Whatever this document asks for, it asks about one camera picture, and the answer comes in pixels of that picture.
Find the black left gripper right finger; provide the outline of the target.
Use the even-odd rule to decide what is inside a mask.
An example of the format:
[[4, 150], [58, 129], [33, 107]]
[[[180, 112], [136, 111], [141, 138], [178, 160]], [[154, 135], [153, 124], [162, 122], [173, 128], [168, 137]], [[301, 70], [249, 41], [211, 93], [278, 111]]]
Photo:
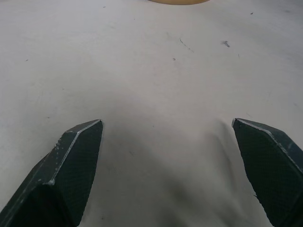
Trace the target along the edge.
[[303, 227], [303, 150], [283, 131], [235, 118], [245, 172], [274, 227]]

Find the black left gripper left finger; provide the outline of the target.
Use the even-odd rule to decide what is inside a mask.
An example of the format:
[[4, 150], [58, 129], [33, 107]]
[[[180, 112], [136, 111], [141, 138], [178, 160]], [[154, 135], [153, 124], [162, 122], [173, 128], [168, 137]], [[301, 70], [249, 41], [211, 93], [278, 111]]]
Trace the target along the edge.
[[94, 182], [101, 119], [67, 130], [0, 212], [0, 227], [78, 227]]

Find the yellow round object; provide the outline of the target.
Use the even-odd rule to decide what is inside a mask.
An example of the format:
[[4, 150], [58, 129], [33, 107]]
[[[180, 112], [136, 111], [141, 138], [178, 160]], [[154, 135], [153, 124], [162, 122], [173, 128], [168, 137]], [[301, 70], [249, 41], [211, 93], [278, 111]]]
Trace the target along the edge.
[[207, 2], [209, 0], [149, 0], [152, 2], [167, 4], [167, 5], [195, 5]]

